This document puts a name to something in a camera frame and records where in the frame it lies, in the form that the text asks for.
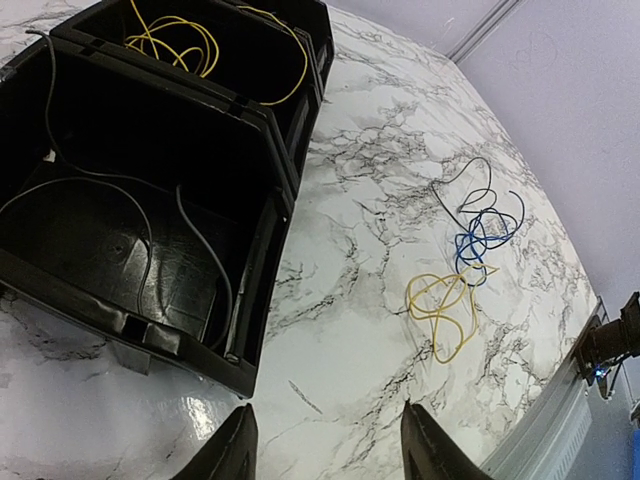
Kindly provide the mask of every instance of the white marble surface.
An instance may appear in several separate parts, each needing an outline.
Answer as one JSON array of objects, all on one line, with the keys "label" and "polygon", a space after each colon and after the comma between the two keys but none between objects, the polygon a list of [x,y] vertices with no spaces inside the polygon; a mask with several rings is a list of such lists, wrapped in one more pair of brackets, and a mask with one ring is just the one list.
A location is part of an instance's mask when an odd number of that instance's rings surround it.
[{"label": "white marble surface", "polygon": [[[0,64],[90,0],[5,0]],[[596,303],[544,192],[458,69],[331,12],[337,56],[280,266],[255,397],[259,479],[400,479],[399,416],[423,403],[477,463],[513,428]],[[483,155],[523,229],[487,256],[480,332],[450,365],[403,313],[407,281],[451,271],[455,225],[430,195]],[[484,172],[443,188],[455,206]],[[442,338],[453,338],[443,330]],[[166,479],[239,400],[7,296],[0,302],[0,480]]]}]

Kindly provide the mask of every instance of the blue cable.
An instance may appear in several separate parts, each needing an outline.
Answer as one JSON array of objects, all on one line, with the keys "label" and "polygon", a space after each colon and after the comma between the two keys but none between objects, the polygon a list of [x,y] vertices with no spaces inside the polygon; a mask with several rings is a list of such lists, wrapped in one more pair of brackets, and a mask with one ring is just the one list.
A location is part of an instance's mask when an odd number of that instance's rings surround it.
[{"label": "blue cable", "polygon": [[[471,221],[469,222],[469,227],[464,233],[459,233],[455,236],[454,243],[456,247],[456,273],[459,274],[462,269],[470,267],[476,263],[484,263],[483,256],[489,250],[495,250],[496,248],[499,248],[507,243],[522,227],[526,213],[524,202],[522,201],[520,195],[518,195],[516,192],[509,190],[509,193],[515,195],[516,198],[520,200],[520,204],[522,205],[522,215],[520,217],[520,221],[516,220],[513,215],[500,212],[493,205],[488,208],[483,208],[482,210],[479,210],[477,212],[467,212],[476,213],[476,216],[471,219]],[[487,234],[487,229],[485,227],[485,224],[483,223],[483,220],[488,216],[497,216],[500,219],[500,222],[502,222],[502,229],[504,230],[504,234]],[[481,270],[485,275],[487,274],[487,269],[485,267],[478,267],[477,270]],[[480,283],[469,284],[469,287],[479,287],[483,285],[486,280],[487,279],[485,276],[484,280],[482,280]]]}]

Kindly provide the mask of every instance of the marble table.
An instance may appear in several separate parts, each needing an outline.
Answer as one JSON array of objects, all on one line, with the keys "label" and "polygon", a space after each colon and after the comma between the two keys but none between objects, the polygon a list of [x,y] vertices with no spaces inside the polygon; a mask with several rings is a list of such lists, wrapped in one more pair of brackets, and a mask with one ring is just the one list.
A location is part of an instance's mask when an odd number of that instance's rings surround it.
[{"label": "marble table", "polygon": [[[5,0],[0,63],[91,0]],[[399,418],[426,406],[481,464],[522,418],[596,298],[504,128],[446,58],[331,11],[337,55],[271,304],[254,405],[259,479],[400,479]],[[524,226],[487,256],[480,331],[451,364],[404,311],[416,274],[449,273],[455,224],[428,188],[488,158]],[[486,172],[442,189],[455,207]],[[445,344],[454,333],[443,331]],[[0,301],[0,480],[166,479],[240,400],[161,363],[142,376],[103,339]]]}]

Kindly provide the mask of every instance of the marble tabletop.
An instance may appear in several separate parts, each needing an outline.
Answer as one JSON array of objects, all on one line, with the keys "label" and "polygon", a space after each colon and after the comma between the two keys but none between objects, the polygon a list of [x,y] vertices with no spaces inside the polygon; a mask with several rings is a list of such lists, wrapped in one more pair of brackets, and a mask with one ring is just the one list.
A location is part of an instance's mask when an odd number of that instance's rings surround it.
[{"label": "marble tabletop", "polygon": [[[5,0],[0,64],[91,0]],[[259,479],[400,479],[399,419],[420,402],[481,464],[522,418],[596,298],[571,242],[504,128],[455,65],[331,10],[336,59],[280,265],[251,400]],[[449,365],[404,292],[452,270],[455,224],[428,188],[476,155],[501,208],[527,210],[486,261],[478,335]],[[455,207],[483,186],[442,188]],[[442,341],[455,341],[443,330]],[[166,479],[241,401],[155,362],[118,365],[102,338],[11,294],[0,300],[0,480]]]}]

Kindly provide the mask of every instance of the yellow wire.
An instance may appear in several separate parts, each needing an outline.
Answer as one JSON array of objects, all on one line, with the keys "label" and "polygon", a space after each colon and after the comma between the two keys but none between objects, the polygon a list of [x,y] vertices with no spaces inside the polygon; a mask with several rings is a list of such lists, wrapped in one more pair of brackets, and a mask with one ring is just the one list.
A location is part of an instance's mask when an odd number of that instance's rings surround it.
[{"label": "yellow wire", "polygon": [[[209,75],[213,71],[213,69],[218,63],[218,58],[220,57],[220,48],[218,46],[218,42],[216,42],[216,39],[213,37],[213,35],[211,35],[211,33],[206,28],[204,28],[199,23],[190,22],[188,20],[185,20],[184,18],[177,17],[174,15],[167,15],[164,17],[157,18],[156,20],[151,22],[150,25],[147,25],[144,19],[142,18],[142,15],[140,15],[140,12],[138,11],[135,0],[131,0],[131,5],[133,6],[136,16],[138,17],[138,20],[140,20],[140,23],[144,28],[144,34],[131,35],[127,37],[125,39],[125,47],[135,50],[143,55],[146,55],[146,52],[144,49],[145,41],[149,40],[153,48],[153,52],[156,57],[156,60],[160,60],[160,55],[158,54],[158,49],[156,48],[156,44],[157,44],[164,47],[167,51],[169,51],[169,53],[171,53],[175,57],[175,61],[173,62],[174,66],[176,66],[179,63],[182,66],[182,68],[184,68],[187,72],[196,73],[202,78],[205,78],[207,75]],[[165,23],[163,25],[158,25],[158,23],[163,21],[168,21],[168,23]],[[187,48],[185,51],[183,51],[181,54],[178,54],[171,46],[169,46],[165,42],[162,42],[161,40],[158,40],[157,38],[154,38],[152,35],[153,33],[158,32],[164,28],[175,26],[175,25],[187,25],[193,28],[194,30],[196,30],[204,40],[205,49],[203,50],[200,47],[190,47],[190,48]],[[213,45],[215,50],[215,56],[213,60],[211,60],[211,45]],[[194,72],[191,72],[187,64],[184,62],[183,57],[186,54],[194,51],[201,52],[201,58],[200,58],[200,62],[198,62],[198,66],[196,70]]]},{"label": "yellow wire", "polygon": [[[486,270],[483,270],[482,276],[479,279],[474,280],[474,285],[472,287],[469,287],[469,282],[467,281],[467,278],[465,276],[466,273],[471,269],[477,270],[482,267],[484,267],[484,269]],[[478,283],[482,283],[484,279],[486,279],[490,275],[493,275],[498,270],[499,270],[498,268],[492,267],[490,265],[485,265],[483,263],[476,263],[465,268],[459,274],[456,273],[456,274],[447,275],[445,277],[440,277],[432,273],[424,273],[422,275],[417,275],[413,277],[409,281],[409,284],[407,285],[407,306],[409,309],[409,315],[411,316],[411,318],[417,321],[420,321],[420,320],[431,321],[431,335],[433,337],[433,356],[438,363],[446,365],[447,363],[453,361],[453,359],[456,358],[458,353],[460,353],[460,350],[462,350],[462,347],[464,347],[478,331],[478,311],[475,304],[476,285]],[[435,281],[427,284],[426,287],[423,287],[414,293],[413,290],[416,282],[424,279],[432,279]],[[449,300],[449,297],[455,290],[458,282],[462,283],[462,289],[460,290],[460,293],[458,294],[457,297],[455,297],[453,300],[447,303],[447,301]],[[434,309],[425,309],[420,307],[417,304],[417,301],[420,299],[420,297],[422,295],[429,293],[433,287],[440,284],[447,287],[447,291],[444,297],[442,298],[442,300],[440,301],[440,305]],[[471,322],[473,325],[471,333],[468,336],[465,336],[464,328],[458,320],[445,314],[447,310],[459,304],[466,293],[469,294],[469,301],[471,303]],[[441,320],[451,323],[454,327],[457,328],[458,333],[460,335],[460,340],[458,342],[458,345],[454,349],[453,353],[445,359],[442,359],[440,357],[440,354],[438,353],[438,327],[440,326]]]},{"label": "yellow wire", "polygon": [[271,18],[274,22],[276,22],[282,28],[287,30],[287,32],[289,32],[289,35],[291,35],[295,39],[296,43],[300,47],[300,50],[302,51],[302,56],[304,57],[304,68],[302,70],[302,75],[300,76],[300,80],[298,80],[298,83],[296,84],[296,86],[293,87],[293,90],[291,90],[291,92],[289,92],[286,96],[284,96],[280,100],[277,100],[275,102],[260,102],[260,105],[263,105],[265,107],[273,107],[275,105],[279,105],[281,103],[284,103],[287,100],[289,100],[289,98],[291,98],[291,96],[294,93],[296,93],[298,91],[298,89],[300,88],[300,85],[302,85],[302,82],[304,81],[304,77],[307,75],[307,69],[308,69],[308,66],[309,66],[309,57],[307,56],[307,51],[304,49],[304,45],[302,45],[302,42],[300,41],[298,36],[295,34],[295,32],[291,28],[289,28],[287,25],[282,23],[280,21],[280,19],[278,19],[278,17],[276,17],[273,13],[266,12],[264,10],[260,10],[258,8],[250,7],[250,6],[247,6],[247,5],[240,5],[240,6],[238,6],[238,8],[242,9],[242,10],[249,10],[249,11],[255,12],[255,13],[260,13],[262,15],[266,15],[269,18]]}]

